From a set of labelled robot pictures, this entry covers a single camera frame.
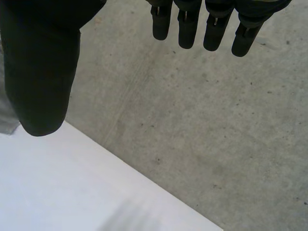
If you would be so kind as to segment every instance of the black rubber fingertip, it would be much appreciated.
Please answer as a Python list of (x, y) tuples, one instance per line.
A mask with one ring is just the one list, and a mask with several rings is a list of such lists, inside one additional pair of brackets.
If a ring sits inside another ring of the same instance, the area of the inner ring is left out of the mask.
[(206, 22), (206, 31), (203, 41), (203, 47), (208, 51), (216, 51), (220, 46), (221, 40), (225, 34), (232, 10), (222, 17), (215, 18), (212, 15), (209, 15)]
[(194, 12), (185, 12), (180, 10), (179, 21), (179, 45), (184, 49), (190, 49), (196, 37), (198, 28), (199, 10)]
[(220, 46), (222, 36), (216, 35), (212, 30), (206, 28), (203, 47), (208, 51), (216, 51)]
[(179, 46), (184, 49), (190, 49), (193, 47), (195, 40), (195, 33), (189, 33), (186, 30), (180, 28), (179, 31)]
[(153, 36), (157, 40), (165, 40), (168, 36), (172, 3), (167, 6), (151, 8), (153, 18)]
[(237, 57), (243, 57), (249, 52), (251, 45), (249, 46), (244, 39), (236, 36), (232, 45), (232, 54)]
[(235, 32), (232, 54), (237, 57), (245, 56), (249, 52), (261, 27), (262, 24), (256, 28), (247, 28), (240, 23)]
[(163, 41), (168, 36), (169, 27), (162, 27), (160, 25), (153, 24), (153, 37), (157, 40)]

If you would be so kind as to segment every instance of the gray concrete surface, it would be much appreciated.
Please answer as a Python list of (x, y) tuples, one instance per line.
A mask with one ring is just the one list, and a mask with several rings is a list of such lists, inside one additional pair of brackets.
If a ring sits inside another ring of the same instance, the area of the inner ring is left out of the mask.
[(227, 231), (308, 230), (308, 2), (231, 54), (151, 32), (145, 1), (110, 0), (82, 29), (67, 121)]

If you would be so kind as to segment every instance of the white surface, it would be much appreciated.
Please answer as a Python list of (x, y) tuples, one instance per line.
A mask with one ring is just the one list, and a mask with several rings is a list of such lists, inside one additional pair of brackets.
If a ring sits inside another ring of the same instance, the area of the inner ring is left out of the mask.
[(47, 137), (0, 134), (0, 231), (219, 231), (64, 123)]

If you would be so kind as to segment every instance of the gray fabric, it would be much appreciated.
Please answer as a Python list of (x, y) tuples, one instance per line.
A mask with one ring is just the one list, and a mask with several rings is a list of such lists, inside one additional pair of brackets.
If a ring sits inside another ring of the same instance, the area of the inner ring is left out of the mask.
[(18, 125), (19, 121), (5, 95), (3, 52), (0, 39), (0, 133), (12, 134)]

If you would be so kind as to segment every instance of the black robotic finger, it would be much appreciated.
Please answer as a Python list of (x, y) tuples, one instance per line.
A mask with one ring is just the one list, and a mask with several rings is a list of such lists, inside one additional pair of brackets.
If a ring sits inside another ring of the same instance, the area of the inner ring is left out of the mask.
[(180, 9), (179, 21), (179, 45), (184, 49), (193, 46), (202, 0), (174, 0)]
[(165, 40), (168, 35), (173, 0), (148, 0), (152, 5), (153, 36)]
[(235, 33), (232, 53), (238, 57), (245, 56), (264, 22), (290, 2), (291, 0), (235, 0), (235, 9), (239, 12), (241, 23)]
[(255, 28), (247, 28), (242, 23), (235, 32), (235, 39), (232, 45), (232, 54), (237, 57), (245, 56), (253, 44), (262, 25)]
[(230, 16), (234, 9), (233, 1), (223, 4), (205, 2), (207, 11), (210, 15), (206, 22), (206, 31), (203, 46), (208, 51), (216, 51), (220, 46), (223, 35), (225, 34)]
[(235, 32), (232, 45), (232, 53), (235, 56), (243, 57), (249, 52), (262, 25), (271, 16), (272, 14), (263, 17), (247, 17), (239, 14), (240, 25)]

